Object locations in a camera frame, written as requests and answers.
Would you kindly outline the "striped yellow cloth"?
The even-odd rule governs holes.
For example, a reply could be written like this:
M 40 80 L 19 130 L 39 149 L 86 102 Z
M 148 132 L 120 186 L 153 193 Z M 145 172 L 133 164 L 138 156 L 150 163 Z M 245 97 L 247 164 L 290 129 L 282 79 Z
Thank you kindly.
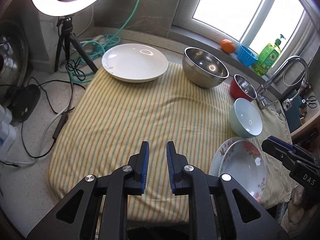
M 127 164 L 143 141 L 150 145 L 148 177 L 142 196 L 128 199 L 134 224 L 188 221 L 188 198 L 172 194 L 166 144 L 208 173 L 218 148 L 235 137 L 229 125 L 233 98 L 229 85 L 212 89 L 194 85 L 182 66 L 170 63 L 147 83 L 119 81 L 100 69 L 69 116 L 53 151 L 48 180 L 60 201 L 88 174 L 105 176 Z

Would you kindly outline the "white plug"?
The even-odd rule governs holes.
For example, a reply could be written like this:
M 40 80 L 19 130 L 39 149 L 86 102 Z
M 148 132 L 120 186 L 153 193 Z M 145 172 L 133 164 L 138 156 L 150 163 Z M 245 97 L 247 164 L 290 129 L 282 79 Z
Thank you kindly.
M 105 37 L 104 35 L 98 35 L 94 38 L 92 38 L 93 41 L 99 42 L 100 44 L 104 44 L 105 43 Z

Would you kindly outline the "red steel bowl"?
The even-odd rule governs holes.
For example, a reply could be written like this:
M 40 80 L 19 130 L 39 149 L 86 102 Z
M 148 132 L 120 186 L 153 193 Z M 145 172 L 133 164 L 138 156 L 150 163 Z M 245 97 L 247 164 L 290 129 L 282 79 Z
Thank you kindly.
M 243 98 L 252 102 L 257 98 L 257 93 L 255 88 L 247 81 L 243 76 L 235 74 L 233 80 L 231 81 L 229 92 L 231 97 L 236 100 L 238 98 Z

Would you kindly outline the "blue plastic cup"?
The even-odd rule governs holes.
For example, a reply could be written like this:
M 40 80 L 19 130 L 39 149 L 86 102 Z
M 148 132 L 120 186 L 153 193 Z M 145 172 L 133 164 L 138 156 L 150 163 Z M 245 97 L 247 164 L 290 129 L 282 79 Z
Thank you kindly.
M 258 58 L 255 54 L 247 47 L 241 45 L 238 51 L 237 59 L 245 66 L 249 67 L 256 63 Z

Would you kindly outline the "black round base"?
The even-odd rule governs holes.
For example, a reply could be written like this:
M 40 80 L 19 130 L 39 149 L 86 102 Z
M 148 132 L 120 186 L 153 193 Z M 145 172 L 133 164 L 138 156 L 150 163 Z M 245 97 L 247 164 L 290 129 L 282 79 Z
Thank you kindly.
M 12 117 L 19 123 L 25 122 L 35 109 L 40 95 L 39 87 L 34 84 L 18 90 L 11 101 Z

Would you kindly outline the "small floral white plate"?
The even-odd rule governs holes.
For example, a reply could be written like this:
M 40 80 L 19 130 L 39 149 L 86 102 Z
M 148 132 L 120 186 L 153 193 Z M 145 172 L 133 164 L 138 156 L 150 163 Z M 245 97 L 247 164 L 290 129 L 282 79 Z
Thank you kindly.
M 221 146 L 218 148 L 217 152 L 214 154 L 214 157 L 212 159 L 210 169 L 209 169 L 209 175 L 212 176 L 218 176 L 219 175 L 219 168 L 221 165 L 221 162 L 223 161 L 223 157 L 226 153 L 226 151 L 230 148 L 230 146 L 239 141 L 243 140 L 242 137 L 233 137 L 230 139 L 227 139 Z

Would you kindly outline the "plain white plate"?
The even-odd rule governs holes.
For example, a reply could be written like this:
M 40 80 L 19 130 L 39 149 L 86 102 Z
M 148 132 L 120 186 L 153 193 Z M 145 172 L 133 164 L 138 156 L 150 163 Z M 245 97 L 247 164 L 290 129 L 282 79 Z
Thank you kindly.
M 120 44 L 102 57 L 103 68 L 115 79 L 130 83 L 144 83 L 162 76 L 168 60 L 159 50 L 144 44 Z

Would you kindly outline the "green soap bottle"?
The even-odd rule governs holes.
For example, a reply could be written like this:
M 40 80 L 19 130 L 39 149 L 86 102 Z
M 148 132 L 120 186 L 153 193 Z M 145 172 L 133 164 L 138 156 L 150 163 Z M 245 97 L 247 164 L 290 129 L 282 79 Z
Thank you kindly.
M 275 61 L 281 54 L 280 45 L 282 39 L 285 39 L 285 37 L 283 34 L 280 34 L 280 38 L 277 38 L 274 44 L 268 43 L 258 54 L 258 60 L 252 64 L 252 69 L 258 76 L 264 76 L 274 65 Z

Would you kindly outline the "black tripod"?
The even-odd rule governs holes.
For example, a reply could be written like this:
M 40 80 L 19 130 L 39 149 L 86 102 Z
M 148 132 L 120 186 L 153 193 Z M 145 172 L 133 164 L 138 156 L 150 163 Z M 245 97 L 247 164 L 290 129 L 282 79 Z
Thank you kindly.
M 61 50 L 63 49 L 65 52 L 66 61 L 70 60 L 70 44 L 76 49 L 78 54 L 82 57 L 85 63 L 89 66 L 91 71 L 95 74 L 98 71 L 98 68 L 86 53 L 85 49 L 81 45 L 80 41 L 76 37 L 75 33 L 73 33 L 73 20 L 71 16 L 66 16 L 62 19 L 58 19 L 57 22 L 58 28 L 58 43 L 55 55 L 55 64 L 54 64 L 54 72 L 58 71 L 59 68 L 59 60 Z

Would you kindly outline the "pale green ceramic bowl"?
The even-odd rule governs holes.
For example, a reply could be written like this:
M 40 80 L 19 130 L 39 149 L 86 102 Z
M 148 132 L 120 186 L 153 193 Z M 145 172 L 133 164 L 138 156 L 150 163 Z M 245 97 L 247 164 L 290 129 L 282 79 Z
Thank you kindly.
M 232 131 L 245 139 L 257 137 L 263 130 L 263 122 L 255 106 L 246 99 L 238 98 L 229 109 Z

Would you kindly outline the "black scissors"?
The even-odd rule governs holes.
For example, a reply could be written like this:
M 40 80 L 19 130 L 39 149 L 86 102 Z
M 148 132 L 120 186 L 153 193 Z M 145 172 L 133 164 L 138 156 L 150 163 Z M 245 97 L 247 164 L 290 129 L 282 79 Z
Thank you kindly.
M 314 95 L 311 95 L 306 99 L 302 99 L 302 103 L 306 104 L 311 109 L 315 109 L 317 107 L 316 101 L 317 101 L 317 98 Z

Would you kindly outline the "teal power strip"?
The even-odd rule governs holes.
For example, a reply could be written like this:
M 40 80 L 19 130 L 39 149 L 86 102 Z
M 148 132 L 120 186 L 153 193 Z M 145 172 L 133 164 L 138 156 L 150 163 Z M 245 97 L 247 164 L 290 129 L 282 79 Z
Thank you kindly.
M 121 41 L 120 37 L 117 35 L 108 34 L 108 35 L 104 35 L 104 37 L 105 37 L 105 43 L 101 45 L 105 50 L 109 50 L 110 48 L 117 46 Z

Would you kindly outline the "orange tangerine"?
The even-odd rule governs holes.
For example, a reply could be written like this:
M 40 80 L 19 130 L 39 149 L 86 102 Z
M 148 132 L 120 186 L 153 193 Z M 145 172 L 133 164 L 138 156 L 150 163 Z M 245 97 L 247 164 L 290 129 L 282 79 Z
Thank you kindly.
M 221 47 L 222 51 L 224 51 L 227 54 L 232 54 L 236 50 L 234 43 L 228 39 L 222 40 L 220 42 L 220 47 Z

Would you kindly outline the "white crumpled towel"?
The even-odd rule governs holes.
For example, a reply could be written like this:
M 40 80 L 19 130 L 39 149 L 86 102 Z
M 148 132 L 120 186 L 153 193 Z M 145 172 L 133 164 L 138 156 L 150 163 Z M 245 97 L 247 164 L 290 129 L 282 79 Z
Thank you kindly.
M 291 200 L 280 223 L 287 233 L 303 231 L 318 207 L 314 205 L 311 209 L 305 210 L 303 200 L 306 200 L 305 190 L 304 187 L 298 185 L 291 192 Z

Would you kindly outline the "large steel bowl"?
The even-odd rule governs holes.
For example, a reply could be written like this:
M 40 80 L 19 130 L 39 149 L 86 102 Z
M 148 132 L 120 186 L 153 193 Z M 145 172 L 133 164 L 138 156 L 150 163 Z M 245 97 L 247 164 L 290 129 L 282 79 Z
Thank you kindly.
M 195 47 L 184 50 L 182 68 L 186 77 L 203 88 L 214 88 L 229 77 L 225 64 L 213 54 Z

